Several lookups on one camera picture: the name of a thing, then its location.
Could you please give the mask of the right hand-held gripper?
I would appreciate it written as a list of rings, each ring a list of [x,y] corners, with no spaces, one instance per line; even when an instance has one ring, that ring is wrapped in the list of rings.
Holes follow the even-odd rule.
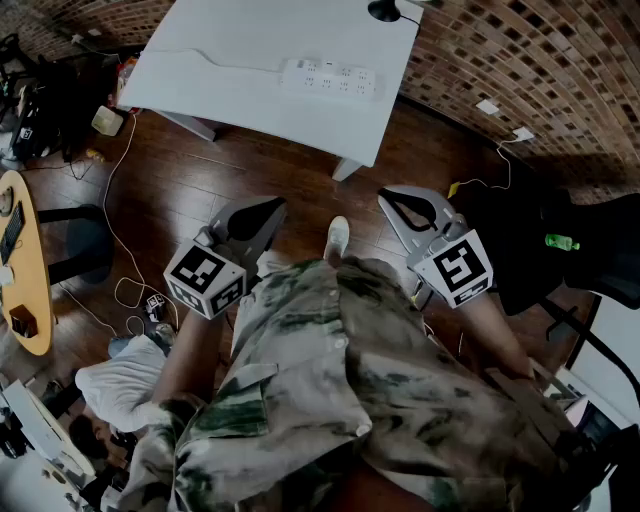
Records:
[[[409,253],[408,266],[455,309],[489,290],[493,268],[475,229],[438,192],[410,185],[378,191],[378,204]]]

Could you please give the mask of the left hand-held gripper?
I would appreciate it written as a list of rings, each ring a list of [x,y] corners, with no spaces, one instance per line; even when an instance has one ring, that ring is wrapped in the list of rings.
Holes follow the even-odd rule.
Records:
[[[285,216],[283,197],[229,202],[170,260],[164,279],[172,296],[208,320],[219,316],[259,281],[257,260]]]

